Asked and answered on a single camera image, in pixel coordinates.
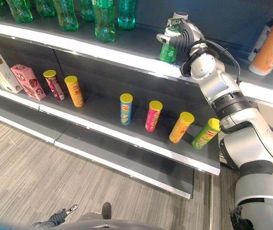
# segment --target pink chip can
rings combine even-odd
[[[147,131],[155,131],[162,107],[163,105],[159,101],[151,101],[149,103],[149,110],[145,124],[145,128]]]
[[[61,85],[57,78],[57,72],[55,70],[46,70],[43,73],[51,92],[57,101],[63,101],[65,99],[65,94],[61,88]]]

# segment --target cardboard box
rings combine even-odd
[[[23,90],[22,86],[13,75],[7,63],[4,61],[0,54],[0,86],[14,93],[18,93]]]
[[[46,97],[46,94],[30,67],[17,64],[11,67],[11,70],[29,97],[39,101]]]

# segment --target gray carpet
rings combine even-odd
[[[221,169],[214,176],[214,227],[231,229],[238,175]],[[204,230],[208,223],[207,173],[195,172],[194,198],[187,200],[59,149],[0,122],[0,220],[29,225],[46,221],[61,208],[79,204],[67,217],[113,205],[114,219],[151,223],[166,230]]]

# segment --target supermarket shelf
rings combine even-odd
[[[0,121],[52,144],[71,125],[1,97]]]
[[[10,100],[17,102],[19,104],[26,105],[30,108],[35,109],[35,110],[39,110],[40,104],[38,103],[38,101],[28,97],[24,90],[22,90],[19,93],[12,93],[10,91],[3,90],[2,87],[0,86],[0,96],[10,99]]]
[[[114,43],[101,43],[94,35],[94,23],[86,23],[79,13],[80,28],[74,32],[63,32],[57,25],[57,18],[40,18],[33,12],[34,21],[18,24],[13,20],[8,9],[2,9],[0,17],[0,36],[38,44],[69,52],[127,69],[140,71],[153,76],[197,85],[192,78],[181,76],[177,65],[159,61],[161,44],[156,40],[158,31],[137,26],[132,31],[117,30]],[[268,76],[258,76],[248,70],[249,61],[243,52],[234,51],[234,56],[241,65],[240,85],[246,97],[258,103],[273,107],[273,71]],[[233,77],[235,69],[228,60],[226,71]]]
[[[41,101],[40,111],[68,120],[85,128],[124,141],[135,147],[152,151],[184,165],[215,175],[220,173],[217,137],[203,149],[195,149],[190,142],[200,131],[191,125],[183,140],[174,144],[169,134],[176,120],[161,117],[154,132],[145,129],[147,112],[133,108],[132,121],[128,126],[120,123],[119,102],[95,94],[85,96],[83,107],[75,107],[70,99],[57,102],[49,94]]]
[[[55,145],[184,198],[192,198],[194,169],[79,126]]]

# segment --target red chip can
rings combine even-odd
[[[65,94],[63,93],[63,90],[57,78],[57,72],[55,70],[50,69],[50,70],[46,70],[43,73],[43,75],[56,100],[63,101],[65,99]]]

